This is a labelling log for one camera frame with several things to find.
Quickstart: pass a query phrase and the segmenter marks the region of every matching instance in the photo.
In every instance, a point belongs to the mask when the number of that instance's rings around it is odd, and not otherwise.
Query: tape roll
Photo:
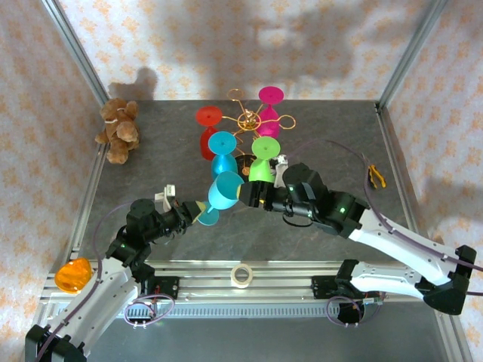
[[[236,277],[236,273],[239,270],[245,270],[248,273],[248,276],[247,276],[246,280],[240,281]],[[250,285],[251,281],[254,278],[254,271],[251,270],[251,268],[248,265],[246,265],[246,264],[238,264],[235,268],[232,269],[232,273],[231,273],[230,276],[231,276],[231,279],[232,279],[232,285],[234,287],[243,289],[243,288],[246,288],[246,287],[248,287]]]

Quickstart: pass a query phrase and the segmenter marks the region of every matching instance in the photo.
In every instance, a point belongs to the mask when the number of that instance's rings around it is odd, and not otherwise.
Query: brown teddy bear
[[[96,142],[110,143],[107,159],[111,164],[124,164],[128,160],[128,152],[139,146],[139,127],[134,122],[137,103],[126,102],[121,98],[108,100],[100,110],[100,115],[106,128],[96,136]]]

